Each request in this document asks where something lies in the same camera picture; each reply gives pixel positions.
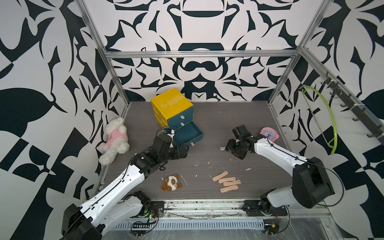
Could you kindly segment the teal top drawer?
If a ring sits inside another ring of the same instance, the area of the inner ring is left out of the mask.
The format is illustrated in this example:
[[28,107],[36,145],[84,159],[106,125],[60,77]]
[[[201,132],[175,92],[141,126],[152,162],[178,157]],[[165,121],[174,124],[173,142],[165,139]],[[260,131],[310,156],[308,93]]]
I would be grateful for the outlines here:
[[183,126],[194,120],[194,106],[191,106],[184,111],[176,114],[168,119],[168,125]]

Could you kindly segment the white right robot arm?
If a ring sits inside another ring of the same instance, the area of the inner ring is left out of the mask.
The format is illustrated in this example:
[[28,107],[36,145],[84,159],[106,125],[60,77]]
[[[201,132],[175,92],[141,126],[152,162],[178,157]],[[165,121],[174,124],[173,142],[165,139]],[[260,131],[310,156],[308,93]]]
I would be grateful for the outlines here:
[[301,205],[311,209],[327,197],[335,194],[327,169],[318,158],[296,155],[272,142],[265,135],[253,135],[244,126],[232,130],[235,138],[230,139],[225,150],[243,160],[247,153],[265,157],[281,167],[292,177],[292,185],[271,190],[261,196],[259,209],[265,215],[288,205]]

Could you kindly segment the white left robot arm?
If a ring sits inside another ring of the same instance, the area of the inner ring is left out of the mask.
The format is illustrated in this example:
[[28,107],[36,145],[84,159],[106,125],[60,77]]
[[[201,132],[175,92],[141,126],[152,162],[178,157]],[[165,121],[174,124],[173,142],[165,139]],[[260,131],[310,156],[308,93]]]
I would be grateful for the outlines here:
[[151,214],[151,199],[142,191],[131,193],[150,174],[163,169],[170,160],[184,159],[189,146],[176,144],[173,135],[160,134],[154,143],[134,155],[125,170],[101,192],[80,206],[64,212],[64,240],[100,240],[127,219]]

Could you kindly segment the brown white plush toy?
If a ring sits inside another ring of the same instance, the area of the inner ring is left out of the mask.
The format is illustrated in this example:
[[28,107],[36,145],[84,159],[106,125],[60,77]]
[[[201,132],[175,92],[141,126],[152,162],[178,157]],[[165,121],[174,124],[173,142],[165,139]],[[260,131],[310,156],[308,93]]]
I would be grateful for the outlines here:
[[173,192],[181,188],[182,188],[182,184],[180,182],[179,174],[168,176],[167,178],[164,179],[164,182],[161,185],[161,189],[163,191]]

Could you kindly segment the black wall hook rack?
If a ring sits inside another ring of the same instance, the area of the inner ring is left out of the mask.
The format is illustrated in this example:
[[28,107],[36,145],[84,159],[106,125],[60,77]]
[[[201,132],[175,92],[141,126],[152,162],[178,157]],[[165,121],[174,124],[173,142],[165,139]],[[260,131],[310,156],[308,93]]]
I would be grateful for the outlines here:
[[368,138],[375,138],[384,144],[384,123],[364,104],[358,99],[341,80],[335,78],[329,72],[320,73],[324,79],[322,86],[331,90],[330,101],[337,99],[341,101],[341,108],[351,111],[355,117],[354,122],[361,122],[370,132],[367,134]]

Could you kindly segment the yellow drawer cabinet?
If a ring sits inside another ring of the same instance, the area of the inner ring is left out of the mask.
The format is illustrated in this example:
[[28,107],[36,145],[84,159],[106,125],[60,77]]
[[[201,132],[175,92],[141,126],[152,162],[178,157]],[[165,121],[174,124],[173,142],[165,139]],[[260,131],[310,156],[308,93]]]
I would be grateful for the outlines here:
[[168,119],[194,106],[179,90],[173,88],[151,99],[155,118],[161,127],[168,127]]

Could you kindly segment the green toy bow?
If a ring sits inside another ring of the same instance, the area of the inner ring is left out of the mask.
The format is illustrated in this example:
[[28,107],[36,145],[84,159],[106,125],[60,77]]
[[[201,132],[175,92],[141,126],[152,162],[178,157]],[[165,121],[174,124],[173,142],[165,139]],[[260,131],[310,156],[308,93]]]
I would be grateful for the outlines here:
[[300,92],[313,121],[320,131],[321,137],[331,151],[330,155],[334,155],[339,145],[339,135],[336,117],[331,107],[332,97],[326,99],[319,90],[308,85],[302,85]]

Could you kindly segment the white plush dog pink shirt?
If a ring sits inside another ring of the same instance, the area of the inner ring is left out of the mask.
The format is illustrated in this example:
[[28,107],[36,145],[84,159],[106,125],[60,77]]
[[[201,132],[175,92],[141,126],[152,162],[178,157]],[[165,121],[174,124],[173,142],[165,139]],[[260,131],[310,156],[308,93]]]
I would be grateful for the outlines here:
[[108,135],[107,142],[103,145],[103,154],[99,157],[102,166],[110,165],[118,154],[124,154],[130,149],[127,128],[122,117],[110,121],[105,127]]

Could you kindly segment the pink alarm clock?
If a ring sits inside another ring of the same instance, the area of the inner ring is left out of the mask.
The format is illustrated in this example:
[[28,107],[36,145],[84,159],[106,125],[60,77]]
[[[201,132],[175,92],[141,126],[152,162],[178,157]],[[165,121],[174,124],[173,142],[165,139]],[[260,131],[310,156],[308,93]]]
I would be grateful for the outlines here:
[[270,127],[262,128],[260,134],[267,137],[273,143],[280,138],[278,132]]

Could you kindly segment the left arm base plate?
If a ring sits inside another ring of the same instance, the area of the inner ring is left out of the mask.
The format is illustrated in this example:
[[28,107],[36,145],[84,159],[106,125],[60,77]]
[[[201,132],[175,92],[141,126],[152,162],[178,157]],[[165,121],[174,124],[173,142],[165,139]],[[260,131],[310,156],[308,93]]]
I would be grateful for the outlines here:
[[135,217],[137,218],[153,218],[164,212],[164,201],[151,201],[144,203],[141,210]]

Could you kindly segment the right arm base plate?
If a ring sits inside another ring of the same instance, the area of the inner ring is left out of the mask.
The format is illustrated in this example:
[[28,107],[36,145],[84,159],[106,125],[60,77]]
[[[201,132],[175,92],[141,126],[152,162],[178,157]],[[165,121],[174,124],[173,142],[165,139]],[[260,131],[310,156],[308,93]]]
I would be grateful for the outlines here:
[[286,207],[275,208],[266,200],[245,200],[242,210],[248,217],[288,216]]

